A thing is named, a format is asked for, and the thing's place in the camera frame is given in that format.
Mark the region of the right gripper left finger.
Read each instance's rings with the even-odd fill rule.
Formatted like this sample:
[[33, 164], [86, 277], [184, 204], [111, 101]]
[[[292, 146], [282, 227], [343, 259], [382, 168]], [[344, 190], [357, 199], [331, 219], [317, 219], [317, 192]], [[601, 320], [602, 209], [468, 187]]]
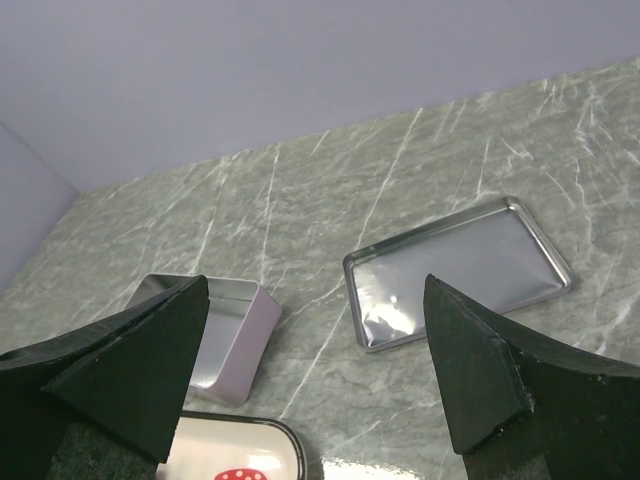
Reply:
[[167, 461], [209, 311], [204, 276], [1, 356], [4, 479], [151, 479]]

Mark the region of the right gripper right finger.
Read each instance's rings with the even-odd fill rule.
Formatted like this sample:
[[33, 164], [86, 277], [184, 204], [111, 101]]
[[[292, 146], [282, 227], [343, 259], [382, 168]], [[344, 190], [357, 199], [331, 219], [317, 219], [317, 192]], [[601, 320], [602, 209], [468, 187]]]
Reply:
[[423, 310], [468, 478], [638, 478], [638, 366], [554, 340], [433, 275]]

